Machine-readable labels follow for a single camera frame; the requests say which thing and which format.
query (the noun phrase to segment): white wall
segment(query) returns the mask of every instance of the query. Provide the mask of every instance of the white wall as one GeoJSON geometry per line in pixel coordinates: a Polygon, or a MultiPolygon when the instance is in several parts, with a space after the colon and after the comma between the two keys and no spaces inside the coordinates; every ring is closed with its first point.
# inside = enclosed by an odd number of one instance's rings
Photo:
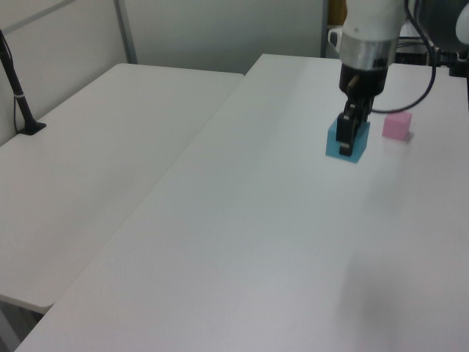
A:
{"type": "MultiPolygon", "coordinates": [[[[36,119],[110,67],[126,62],[113,0],[75,0],[5,37],[36,119]]],[[[1,68],[0,145],[14,136],[12,99],[1,68]]]]}
{"type": "Polygon", "coordinates": [[[120,3],[139,64],[247,73],[263,53],[321,51],[323,0],[120,3]]]}

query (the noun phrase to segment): pink cube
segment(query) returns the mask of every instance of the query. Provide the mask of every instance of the pink cube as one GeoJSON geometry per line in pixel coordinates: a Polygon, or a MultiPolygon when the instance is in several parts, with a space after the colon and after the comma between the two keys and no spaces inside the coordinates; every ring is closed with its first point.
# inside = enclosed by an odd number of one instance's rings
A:
{"type": "Polygon", "coordinates": [[[383,136],[405,141],[409,134],[411,119],[412,114],[406,111],[389,114],[384,120],[383,136]]]}

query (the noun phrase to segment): floor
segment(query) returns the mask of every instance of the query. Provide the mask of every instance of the floor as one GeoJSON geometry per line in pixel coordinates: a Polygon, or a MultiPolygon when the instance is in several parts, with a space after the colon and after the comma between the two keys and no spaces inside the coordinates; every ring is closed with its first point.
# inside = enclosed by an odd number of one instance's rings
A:
{"type": "Polygon", "coordinates": [[[0,302],[0,352],[13,352],[42,317],[39,313],[0,302]]]}

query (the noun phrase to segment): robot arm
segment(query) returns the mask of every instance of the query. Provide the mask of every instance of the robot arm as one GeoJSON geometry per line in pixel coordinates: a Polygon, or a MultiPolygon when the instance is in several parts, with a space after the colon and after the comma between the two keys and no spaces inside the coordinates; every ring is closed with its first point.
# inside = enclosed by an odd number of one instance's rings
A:
{"type": "Polygon", "coordinates": [[[347,0],[339,87],[348,100],[336,132],[342,155],[352,155],[357,131],[372,112],[374,97],[384,90],[406,6],[435,46],[469,50],[469,0],[347,0]]]}

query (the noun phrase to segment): white table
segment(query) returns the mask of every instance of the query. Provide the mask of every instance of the white table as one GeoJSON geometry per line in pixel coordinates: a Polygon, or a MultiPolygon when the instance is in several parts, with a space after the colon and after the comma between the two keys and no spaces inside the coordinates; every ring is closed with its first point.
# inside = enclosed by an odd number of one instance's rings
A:
{"type": "MultiPolygon", "coordinates": [[[[466,352],[465,80],[438,71],[409,144],[371,116],[351,164],[339,69],[263,56],[18,351],[466,352]]],[[[393,66],[376,107],[429,74],[393,66]]]]}
{"type": "Polygon", "coordinates": [[[242,75],[117,65],[0,148],[0,299],[45,312],[242,75]]]}

